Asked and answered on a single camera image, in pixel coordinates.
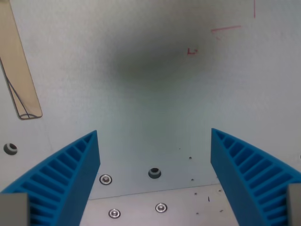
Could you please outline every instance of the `metal panel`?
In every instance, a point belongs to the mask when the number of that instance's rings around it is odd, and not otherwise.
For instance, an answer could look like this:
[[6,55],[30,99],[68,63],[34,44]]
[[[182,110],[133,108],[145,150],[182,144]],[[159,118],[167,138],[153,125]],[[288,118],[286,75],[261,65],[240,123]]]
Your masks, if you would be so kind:
[[[96,178],[91,199],[210,185],[218,183],[209,161],[214,127],[301,169],[298,1],[260,1],[256,18],[252,0],[11,5],[45,123],[42,134],[40,121],[28,124],[42,139],[24,164],[45,145],[59,150],[97,129],[99,175],[113,182]],[[232,25],[241,28],[210,32]],[[1,103],[11,102],[4,92]],[[13,131],[35,143],[24,125]],[[152,167],[162,171],[157,180]]]
[[[160,202],[167,205],[165,213],[155,211]],[[111,209],[120,211],[118,219],[108,216]],[[99,225],[238,226],[238,223],[221,186],[213,185],[89,200],[80,226]]]

